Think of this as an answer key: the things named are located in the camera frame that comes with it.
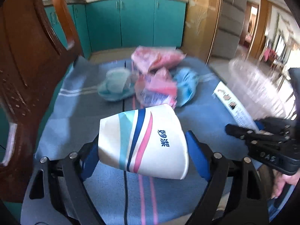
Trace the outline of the person's right hand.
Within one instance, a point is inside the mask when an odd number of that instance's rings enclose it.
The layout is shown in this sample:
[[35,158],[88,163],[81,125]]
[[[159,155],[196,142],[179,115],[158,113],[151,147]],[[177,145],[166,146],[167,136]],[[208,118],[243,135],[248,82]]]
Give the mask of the person's right hand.
[[296,186],[299,181],[299,177],[299,170],[292,176],[276,172],[271,198],[274,199],[280,196],[285,184]]

